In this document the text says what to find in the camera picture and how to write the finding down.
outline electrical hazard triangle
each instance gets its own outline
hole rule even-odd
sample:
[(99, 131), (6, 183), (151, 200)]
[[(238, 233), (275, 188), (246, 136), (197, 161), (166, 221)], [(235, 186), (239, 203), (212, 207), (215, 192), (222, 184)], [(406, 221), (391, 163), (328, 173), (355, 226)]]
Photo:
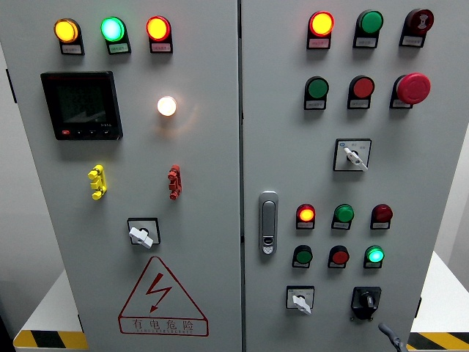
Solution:
[(208, 319), (159, 257), (151, 257), (119, 314), (123, 334), (203, 336)]

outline emergency stop button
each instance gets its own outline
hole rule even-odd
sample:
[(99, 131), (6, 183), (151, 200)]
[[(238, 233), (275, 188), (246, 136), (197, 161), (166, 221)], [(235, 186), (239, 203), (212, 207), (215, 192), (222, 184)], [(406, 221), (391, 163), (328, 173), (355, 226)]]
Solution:
[(394, 82), (392, 109), (411, 109), (414, 104), (421, 103), (428, 97), (432, 84), (423, 73), (409, 73)]

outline green indicator light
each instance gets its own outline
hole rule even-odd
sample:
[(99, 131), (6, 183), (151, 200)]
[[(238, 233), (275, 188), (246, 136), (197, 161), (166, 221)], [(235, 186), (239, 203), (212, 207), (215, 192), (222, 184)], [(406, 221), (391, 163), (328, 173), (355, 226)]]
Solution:
[(334, 215), (340, 222), (349, 222), (353, 219), (353, 208), (348, 204), (340, 205), (336, 208)]
[(322, 98), (328, 93), (329, 86), (328, 83), (323, 79), (314, 79), (308, 87), (308, 92), (310, 96), (315, 99)]
[(311, 259), (313, 259), (313, 256), (307, 251), (301, 251), (296, 254), (296, 260), (301, 264), (307, 264), (311, 262)]
[(105, 18), (101, 23), (101, 33), (110, 42), (117, 42), (124, 37), (124, 23), (117, 17)]
[(362, 15), (360, 27), (365, 33), (373, 34), (383, 27), (383, 15), (378, 11), (369, 11)]
[(384, 258), (383, 249), (379, 246), (371, 246), (366, 250), (366, 258), (372, 263), (379, 263)]

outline yellow black hazard stripe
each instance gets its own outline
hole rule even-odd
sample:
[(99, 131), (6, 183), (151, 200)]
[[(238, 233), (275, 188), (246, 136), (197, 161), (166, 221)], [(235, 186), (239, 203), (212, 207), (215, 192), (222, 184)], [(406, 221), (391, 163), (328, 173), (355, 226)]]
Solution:
[(88, 349), (85, 334), (81, 331), (21, 330), (13, 345), (18, 348)]
[(469, 351), (469, 332), (411, 332), (409, 351)]

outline red indicator light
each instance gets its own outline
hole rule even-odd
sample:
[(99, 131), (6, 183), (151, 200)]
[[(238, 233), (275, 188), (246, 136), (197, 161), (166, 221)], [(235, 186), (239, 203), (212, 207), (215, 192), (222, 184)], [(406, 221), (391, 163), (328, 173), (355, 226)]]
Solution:
[(332, 256), (334, 264), (342, 265), (349, 261), (349, 254), (347, 252), (337, 252)]
[(314, 220), (314, 217), (316, 216), (316, 211), (314, 210), (314, 207), (312, 205), (303, 204), (298, 207), (296, 214), (301, 221), (310, 222)]
[(163, 16), (151, 17), (147, 22), (147, 34), (150, 39), (161, 42), (169, 37), (171, 26)]
[(369, 97), (374, 91), (374, 83), (370, 78), (358, 79), (353, 86), (353, 94), (359, 98)]
[(415, 9), (405, 18), (405, 24), (416, 35), (426, 34), (433, 26), (433, 13), (430, 10)]
[(410, 73), (397, 85), (397, 97), (406, 104), (417, 104), (425, 100), (432, 84), (423, 73)]
[(326, 37), (334, 28), (334, 17), (326, 11), (314, 13), (309, 21), (309, 29), (318, 37)]
[(373, 208), (373, 219), (376, 222), (390, 222), (393, 218), (393, 211), (387, 204), (379, 204)]

